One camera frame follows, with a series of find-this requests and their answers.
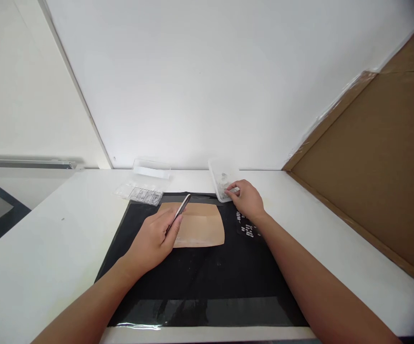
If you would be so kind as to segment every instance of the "forearm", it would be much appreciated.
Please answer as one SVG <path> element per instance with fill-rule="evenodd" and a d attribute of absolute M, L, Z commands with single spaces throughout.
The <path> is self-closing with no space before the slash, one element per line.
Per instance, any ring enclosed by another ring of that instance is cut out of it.
<path fill-rule="evenodd" d="M 315 335 L 324 343 L 399 343 L 390 329 L 272 217 L 259 228 Z"/>
<path fill-rule="evenodd" d="M 98 343 L 111 316 L 140 278 L 122 259 L 53 320 L 33 343 Z"/>

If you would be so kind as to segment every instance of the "white table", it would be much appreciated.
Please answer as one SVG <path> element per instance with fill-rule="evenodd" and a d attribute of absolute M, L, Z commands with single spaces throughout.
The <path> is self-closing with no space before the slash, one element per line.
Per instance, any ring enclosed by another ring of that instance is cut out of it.
<path fill-rule="evenodd" d="M 0 239 L 0 343 L 27 343 L 91 286 L 127 201 L 125 170 L 75 174 Z M 212 193 L 208 171 L 172 171 L 167 192 Z M 414 280 L 280 171 L 243 171 L 265 208 L 399 336 L 414 335 Z M 107 329 L 104 343 L 313 338 L 309 328 Z"/>

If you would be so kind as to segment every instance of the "black mat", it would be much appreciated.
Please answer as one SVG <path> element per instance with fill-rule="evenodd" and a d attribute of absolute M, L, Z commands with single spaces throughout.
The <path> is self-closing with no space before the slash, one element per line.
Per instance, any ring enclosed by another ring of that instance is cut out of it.
<path fill-rule="evenodd" d="M 162 203 L 181 202 L 185 195 L 166 193 Z M 265 243 L 237 234 L 234 204 L 195 193 L 191 202 L 218 206 L 224 245 L 174 249 L 135 284 L 109 326 L 307 326 Z M 145 218 L 158 208 L 129 205 L 97 279 L 127 252 Z"/>

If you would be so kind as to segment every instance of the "small clear container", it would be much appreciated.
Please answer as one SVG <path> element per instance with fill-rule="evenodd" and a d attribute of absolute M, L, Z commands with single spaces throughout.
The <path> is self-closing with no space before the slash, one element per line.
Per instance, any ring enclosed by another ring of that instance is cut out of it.
<path fill-rule="evenodd" d="M 232 199 L 224 193 L 229 185 L 238 180 L 239 169 L 236 165 L 226 159 L 211 158 L 208 160 L 208 169 L 213 179 L 216 197 L 221 203 L 232 201 Z"/>
<path fill-rule="evenodd" d="M 170 165 L 135 159 L 127 181 L 114 192 L 121 198 L 157 206 L 170 183 Z"/>

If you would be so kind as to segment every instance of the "hand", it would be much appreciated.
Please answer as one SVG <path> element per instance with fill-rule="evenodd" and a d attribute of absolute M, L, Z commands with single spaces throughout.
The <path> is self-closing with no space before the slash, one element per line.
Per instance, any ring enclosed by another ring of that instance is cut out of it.
<path fill-rule="evenodd" d="M 140 277 L 159 265 L 172 251 L 183 215 L 177 216 L 167 236 L 165 232 L 172 223 L 177 210 L 177 207 L 172 207 L 161 213 L 148 216 L 129 251 L 123 256 L 131 270 Z"/>
<path fill-rule="evenodd" d="M 230 190 L 235 187 L 240 190 L 235 193 L 231 192 Z M 261 195 L 249 181 L 245 179 L 236 181 L 227 187 L 225 193 L 232 199 L 239 212 L 251 221 L 267 214 Z"/>

